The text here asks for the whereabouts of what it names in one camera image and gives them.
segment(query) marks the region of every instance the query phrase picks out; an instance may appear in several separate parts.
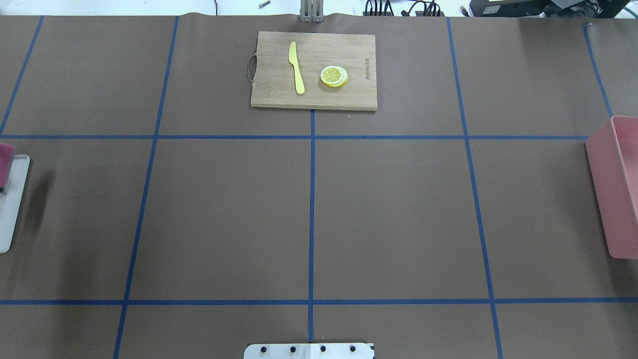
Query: knife handle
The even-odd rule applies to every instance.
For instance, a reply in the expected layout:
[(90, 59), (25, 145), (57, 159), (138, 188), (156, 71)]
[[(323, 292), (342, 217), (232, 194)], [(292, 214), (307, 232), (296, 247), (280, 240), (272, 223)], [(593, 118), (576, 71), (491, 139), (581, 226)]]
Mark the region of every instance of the knife handle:
[(303, 95), (306, 92), (304, 81), (301, 79), (301, 72), (299, 71), (299, 65), (292, 65), (295, 68), (295, 91)]

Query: citrus slice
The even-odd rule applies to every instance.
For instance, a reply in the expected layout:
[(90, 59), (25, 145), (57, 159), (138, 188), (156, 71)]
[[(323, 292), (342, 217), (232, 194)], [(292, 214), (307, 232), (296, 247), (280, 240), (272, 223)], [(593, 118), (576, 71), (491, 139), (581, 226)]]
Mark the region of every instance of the citrus slice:
[(339, 66), (326, 66), (321, 71), (321, 81), (332, 88), (338, 88), (346, 84), (348, 72)]

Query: metal bracket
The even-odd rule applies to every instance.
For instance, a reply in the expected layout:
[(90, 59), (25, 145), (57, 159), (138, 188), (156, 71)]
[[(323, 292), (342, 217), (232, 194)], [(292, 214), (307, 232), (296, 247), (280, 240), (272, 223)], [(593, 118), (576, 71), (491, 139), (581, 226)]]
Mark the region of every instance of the metal bracket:
[(370, 343), (252, 344), (244, 359), (374, 359)]
[(301, 0), (301, 22), (323, 22), (323, 0)]

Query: blue tape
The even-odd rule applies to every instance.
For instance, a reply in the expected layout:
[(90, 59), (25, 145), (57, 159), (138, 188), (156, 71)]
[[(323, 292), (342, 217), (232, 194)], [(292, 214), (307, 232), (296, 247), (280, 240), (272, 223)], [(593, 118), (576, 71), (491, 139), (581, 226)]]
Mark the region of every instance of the blue tape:
[(308, 243), (308, 342), (315, 339), (315, 110), (310, 110), (310, 210)]
[(0, 299), (0, 305), (122, 305), (122, 300)]
[[(552, 303), (638, 303), (638, 297), (570, 297), (570, 298), (455, 298), (455, 299), (314, 299), (313, 305), (486, 305), (486, 304), (552, 304)], [(46, 300), (2, 299), (0, 305), (122, 305), (123, 300)], [(128, 300), (127, 306), (252, 306), (308, 305), (306, 299), (266, 300)]]
[(496, 354), (498, 359), (503, 359), (503, 348), (501, 345), (501, 333), (498, 326), (498, 316), (496, 315), (496, 304), (494, 304), (494, 287), (492, 285), (492, 274), (489, 269), (489, 258), (487, 255), (487, 245), (485, 242), (485, 231), (483, 229), (483, 218), (480, 211), (479, 191), (477, 190), (476, 175), (474, 173), (474, 163), (472, 160), (472, 150), (470, 147), (470, 136), (468, 133), (468, 124), (465, 119), (465, 106), (463, 105), (463, 95), (461, 93), (461, 81), (459, 80), (459, 69), (456, 62), (456, 52), (454, 50), (454, 37), (452, 36), (452, 23), (450, 18), (447, 21), (447, 34), (450, 40), (450, 53), (452, 55), (452, 67), (454, 69), (454, 81), (456, 83), (456, 95), (459, 100), (459, 112), (461, 113), (461, 123), (463, 124), (463, 135), (465, 137), (465, 152), (468, 156), (468, 167), (470, 170), (470, 181), (472, 184), (472, 194), (474, 196), (474, 208), (477, 214), (478, 235), (480, 236), (480, 246), (483, 253), (483, 266), (485, 268), (485, 277), (487, 282), (487, 293), (491, 301), (490, 308), (492, 312), (492, 324), (494, 327), (494, 341), (496, 343)]
[(170, 64), (173, 58), (173, 50), (175, 49), (175, 38), (177, 37), (177, 26), (179, 24), (179, 16), (175, 17), (173, 25), (173, 35), (168, 50), (168, 59), (166, 63), (166, 72), (164, 73), (164, 85), (162, 86), (161, 97), (159, 99), (158, 117), (155, 122), (155, 134), (153, 144), (151, 146), (151, 154), (149, 156), (149, 165), (146, 169), (146, 180), (144, 181), (144, 191), (142, 192), (142, 203), (140, 204), (140, 214), (137, 218), (137, 228), (135, 229), (135, 239), (133, 241), (133, 252), (131, 253), (131, 261), (128, 267), (128, 276), (126, 278), (126, 288), (124, 289), (124, 303), (120, 313), (120, 322), (117, 327), (117, 338), (115, 340), (115, 349), (113, 350), (113, 359), (119, 357), (119, 350), (122, 344), (122, 334), (124, 332), (124, 323), (126, 321), (126, 311), (128, 308), (128, 298), (131, 294), (131, 283), (133, 282), (133, 271), (135, 270), (135, 260), (137, 258), (137, 249), (140, 243), (140, 233), (142, 232), (142, 221), (144, 220), (144, 211), (146, 209), (146, 199), (149, 193), (149, 185), (151, 182), (151, 174), (153, 170), (153, 162), (155, 161), (155, 149), (157, 148), (158, 134), (160, 132), (161, 115), (164, 107), (164, 99), (166, 97), (166, 88), (168, 86), (168, 75), (170, 74)]
[(547, 303), (638, 303), (638, 297), (615, 298), (503, 298), (495, 299), (496, 304), (547, 304)]
[(316, 305), (450, 305), (490, 304), (489, 299), (316, 299)]
[(208, 306), (250, 306), (250, 305), (308, 305), (305, 299), (272, 300), (129, 300), (128, 305), (208, 305)]
[(555, 135), (0, 135), (0, 139), (46, 139), (46, 140), (118, 140), (118, 139), (232, 139), (232, 140), (559, 140), (584, 141), (587, 136)]
[(607, 98), (607, 92), (605, 91), (605, 86), (602, 84), (602, 79), (600, 78), (600, 73), (598, 72), (598, 66), (596, 65), (596, 59), (594, 58), (594, 53), (591, 50), (591, 42), (590, 36), (587, 33), (587, 27), (591, 25), (591, 22), (585, 23), (582, 26), (582, 31), (585, 35), (585, 43), (587, 44), (587, 51), (590, 53), (591, 66), (594, 69), (594, 75), (596, 75), (596, 81), (598, 81), (598, 86), (600, 87), (600, 92), (602, 93), (602, 98), (605, 101), (605, 106), (607, 107), (607, 114), (609, 117), (613, 116), (613, 112), (611, 112), (611, 105), (609, 105), (609, 99)]
[(29, 45), (29, 50), (27, 51), (27, 56), (24, 58), (24, 62), (22, 63), (22, 68), (20, 69), (20, 73), (18, 74), (18, 79), (15, 81), (15, 86), (13, 87), (13, 92), (11, 93), (9, 104), (6, 106), (6, 111), (4, 112), (2, 124), (0, 125), (0, 135), (4, 132), (4, 127), (6, 126), (6, 122), (9, 120), (9, 114), (11, 113), (11, 107), (13, 107), (13, 101), (15, 101), (15, 97), (16, 95), (18, 95), (18, 88), (20, 88), (20, 83), (22, 82), (22, 76), (24, 76), (24, 72), (27, 70), (27, 65), (29, 64), (29, 59), (31, 59), (31, 53), (33, 52), (33, 47), (36, 45), (36, 40), (38, 39), (38, 35), (40, 34), (40, 29), (42, 28), (42, 22), (44, 22), (44, 16), (41, 16), (40, 20), (38, 21), (38, 26), (36, 27), (36, 31), (33, 34), (33, 38), (31, 39), (31, 44)]

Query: cutting board handle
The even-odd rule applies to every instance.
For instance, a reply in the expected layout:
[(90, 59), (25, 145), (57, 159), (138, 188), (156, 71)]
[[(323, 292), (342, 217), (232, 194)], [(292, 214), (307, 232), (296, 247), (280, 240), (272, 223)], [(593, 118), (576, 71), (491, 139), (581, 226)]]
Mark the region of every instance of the cutting board handle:
[(250, 60), (248, 60), (248, 70), (246, 70), (246, 76), (248, 77), (248, 80), (250, 81), (250, 86), (253, 85), (253, 80), (255, 79), (255, 74), (253, 74), (252, 77), (250, 77), (250, 65), (253, 63), (253, 59), (255, 59), (255, 64), (256, 64), (256, 59), (257, 59), (257, 51), (255, 51), (255, 53), (253, 54), (253, 56), (250, 58)]

